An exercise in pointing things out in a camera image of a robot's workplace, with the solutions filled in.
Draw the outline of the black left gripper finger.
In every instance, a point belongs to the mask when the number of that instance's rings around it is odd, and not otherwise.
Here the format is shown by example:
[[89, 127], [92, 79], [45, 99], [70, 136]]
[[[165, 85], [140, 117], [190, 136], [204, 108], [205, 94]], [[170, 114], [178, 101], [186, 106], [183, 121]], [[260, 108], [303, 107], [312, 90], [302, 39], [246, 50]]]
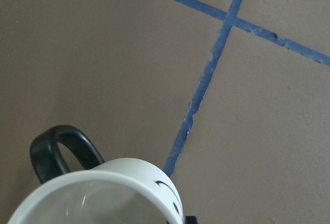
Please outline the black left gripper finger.
[[197, 224], [197, 218], [195, 216], [185, 216], [185, 224]]

